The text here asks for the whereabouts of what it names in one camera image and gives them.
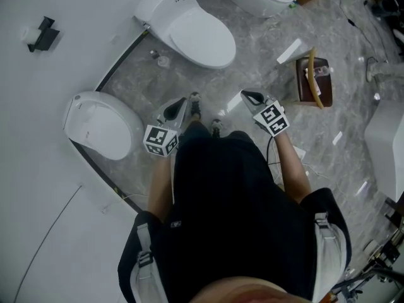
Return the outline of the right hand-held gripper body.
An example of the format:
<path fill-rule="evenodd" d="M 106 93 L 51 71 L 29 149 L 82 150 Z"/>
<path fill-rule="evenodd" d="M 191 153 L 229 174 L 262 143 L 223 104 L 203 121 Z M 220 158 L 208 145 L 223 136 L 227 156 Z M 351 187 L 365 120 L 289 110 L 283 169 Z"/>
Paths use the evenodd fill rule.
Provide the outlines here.
<path fill-rule="evenodd" d="M 265 89 L 243 89 L 241 98 L 247 105 L 255 123 L 271 136 L 277 136 L 290 127 L 284 108 Z"/>

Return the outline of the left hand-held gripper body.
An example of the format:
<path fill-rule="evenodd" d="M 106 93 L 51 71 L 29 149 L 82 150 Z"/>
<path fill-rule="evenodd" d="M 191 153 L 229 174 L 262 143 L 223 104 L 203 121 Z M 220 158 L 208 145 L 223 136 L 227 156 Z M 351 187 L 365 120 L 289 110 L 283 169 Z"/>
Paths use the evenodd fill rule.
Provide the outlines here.
<path fill-rule="evenodd" d="M 179 144 L 187 110 L 186 97 L 172 99 L 153 113 L 154 123 L 146 127 L 143 144 L 149 154 L 168 157 Z"/>

